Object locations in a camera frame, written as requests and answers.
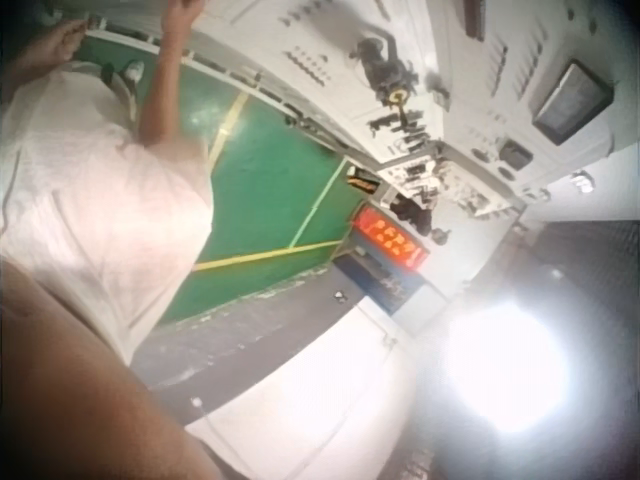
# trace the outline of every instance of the hand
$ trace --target hand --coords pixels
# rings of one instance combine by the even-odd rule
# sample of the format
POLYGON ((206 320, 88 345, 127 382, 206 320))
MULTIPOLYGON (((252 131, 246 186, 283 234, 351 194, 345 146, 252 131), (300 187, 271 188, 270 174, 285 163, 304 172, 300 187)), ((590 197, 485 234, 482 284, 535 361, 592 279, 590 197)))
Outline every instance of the hand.
POLYGON ((169 0, 162 17, 162 30, 165 34, 188 36, 191 25, 204 10, 204 5, 205 0, 169 0))

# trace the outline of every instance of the green floor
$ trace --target green floor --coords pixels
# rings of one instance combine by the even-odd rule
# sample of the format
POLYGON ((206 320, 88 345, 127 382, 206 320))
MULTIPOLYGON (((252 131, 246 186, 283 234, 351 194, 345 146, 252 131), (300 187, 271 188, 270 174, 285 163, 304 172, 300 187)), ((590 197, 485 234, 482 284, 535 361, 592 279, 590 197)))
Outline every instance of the green floor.
MULTIPOLYGON (((139 94, 144 98, 153 70, 152 54, 88 38, 78 58, 111 63, 116 70, 130 60, 143 60, 147 68, 139 94)), ((180 89, 183 128, 205 136, 211 144, 238 93, 234 87, 184 67, 180 89)), ((289 246, 339 164, 335 154, 287 128, 280 112, 250 98, 214 170, 213 233, 199 262, 289 246)), ((297 244, 341 239, 361 198, 341 173, 297 244)), ((164 320, 187 318, 263 290, 325 263, 331 252, 324 248, 195 272, 164 320)))

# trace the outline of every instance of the bright light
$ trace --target bright light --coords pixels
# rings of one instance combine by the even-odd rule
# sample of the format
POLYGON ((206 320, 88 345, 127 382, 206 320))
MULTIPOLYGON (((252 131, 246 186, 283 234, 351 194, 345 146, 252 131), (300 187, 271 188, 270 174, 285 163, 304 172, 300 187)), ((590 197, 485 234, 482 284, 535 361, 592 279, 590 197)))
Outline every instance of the bright light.
POLYGON ((565 395, 564 358, 549 332, 515 305, 454 322, 447 368, 465 402, 506 432, 524 430, 565 395))

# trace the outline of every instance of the white shirt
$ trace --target white shirt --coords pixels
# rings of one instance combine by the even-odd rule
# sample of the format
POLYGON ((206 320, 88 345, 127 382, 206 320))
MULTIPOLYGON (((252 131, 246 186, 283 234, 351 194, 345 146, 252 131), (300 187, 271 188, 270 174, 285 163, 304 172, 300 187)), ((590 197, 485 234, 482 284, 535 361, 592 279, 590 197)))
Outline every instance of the white shirt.
POLYGON ((145 149, 100 79, 54 71, 3 112, 0 253, 129 363, 211 231, 206 148, 145 149))

